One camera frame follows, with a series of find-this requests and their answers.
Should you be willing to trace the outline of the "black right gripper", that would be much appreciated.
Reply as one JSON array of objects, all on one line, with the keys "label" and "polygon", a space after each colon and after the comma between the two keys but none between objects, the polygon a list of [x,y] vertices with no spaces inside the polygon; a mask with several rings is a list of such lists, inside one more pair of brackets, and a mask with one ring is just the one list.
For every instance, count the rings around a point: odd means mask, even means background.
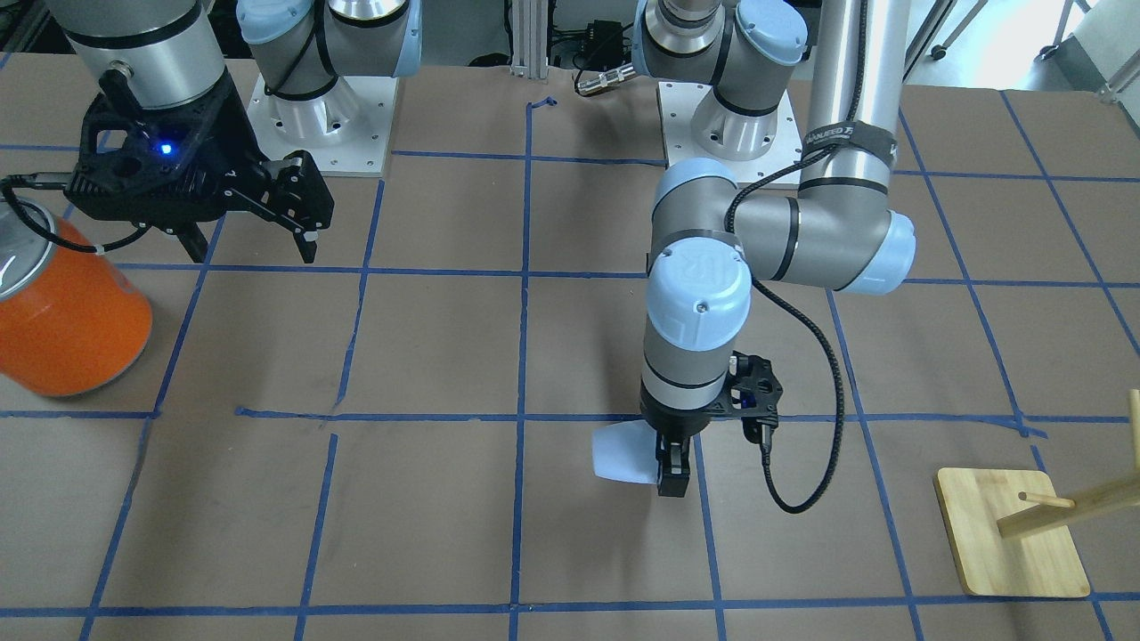
[{"label": "black right gripper", "polygon": [[142,109],[121,70],[103,72],[98,86],[64,190],[70,203],[99,222],[176,232],[192,263],[207,260],[202,224],[246,211],[290,232],[314,263],[335,206],[329,186],[310,151],[264,157],[231,73],[170,109]]}]

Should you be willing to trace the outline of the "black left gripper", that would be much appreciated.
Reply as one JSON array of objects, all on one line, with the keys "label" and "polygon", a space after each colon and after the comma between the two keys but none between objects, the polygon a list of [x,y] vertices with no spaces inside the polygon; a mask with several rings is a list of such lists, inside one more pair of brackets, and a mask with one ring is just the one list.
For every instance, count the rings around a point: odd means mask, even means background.
[{"label": "black left gripper", "polygon": [[671,386],[648,370],[640,383],[640,409],[658,435],[658,496],[684,498],[689,490],[689,438],[712,419],[741,419],[748,443],[764,443],[780,425],[783,388],[772,362],[733,352],[728,370],[705,388]]}]

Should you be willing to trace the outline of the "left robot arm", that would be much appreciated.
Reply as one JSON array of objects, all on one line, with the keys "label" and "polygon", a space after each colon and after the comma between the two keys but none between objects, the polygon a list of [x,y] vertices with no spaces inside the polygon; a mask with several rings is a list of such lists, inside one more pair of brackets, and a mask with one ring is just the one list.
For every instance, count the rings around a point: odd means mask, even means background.
[{"label": "left robot arm", "polygon": [[649,78],[709,86],[707,157],[671,163],[656,188],[640,411],[593,435],[595,474],[689,489],[689,446],[712,419],[740,417],[746,439],[777,425],[782,393],[762,357],[736,352],[754,285],[785,281],[886,295],[917,254],[915,225],[888,204],[907,48],[904,1],[826,1],[811,82],[811,116],[791,198],[762,193],[785,175],[738,186],[723,127],[777,124],[793,65],[809,40],[785,1],[642,1],[632,64]]}]

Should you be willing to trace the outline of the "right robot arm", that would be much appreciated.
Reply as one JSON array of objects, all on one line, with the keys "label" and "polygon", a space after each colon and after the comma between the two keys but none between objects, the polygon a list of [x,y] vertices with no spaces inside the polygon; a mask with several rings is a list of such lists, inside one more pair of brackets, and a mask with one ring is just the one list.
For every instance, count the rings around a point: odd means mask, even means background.
[{"label": "right robot arm", "polygon": [[394,89],[422,60],[420,1],[241,1],[261,84],[241,98],[203,1],[50,1],[99,94],[62,193],[199,263],[201,224],[249,212],[314,263],[333,175],[382,175]]}]

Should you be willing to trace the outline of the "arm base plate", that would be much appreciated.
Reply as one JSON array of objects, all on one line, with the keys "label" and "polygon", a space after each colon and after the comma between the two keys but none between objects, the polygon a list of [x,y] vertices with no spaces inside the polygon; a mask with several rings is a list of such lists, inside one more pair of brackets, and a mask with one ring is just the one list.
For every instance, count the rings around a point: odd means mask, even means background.
[{"label": "arm base plate", "polygon": [[660,82],[658,99],[668,167],[716,159],[736,182],[756,182],[801,159],[801,131],[787,92],[777,109],[759,117],[720,105],[711,86]]},{"label": "arm base plate", "polygon": [[308,102],[264,94],[264,78],[249,102],[249,122],[269,159],[310,151],[321,175],[380,178],[386,172],[399,78],[339,78]]}]

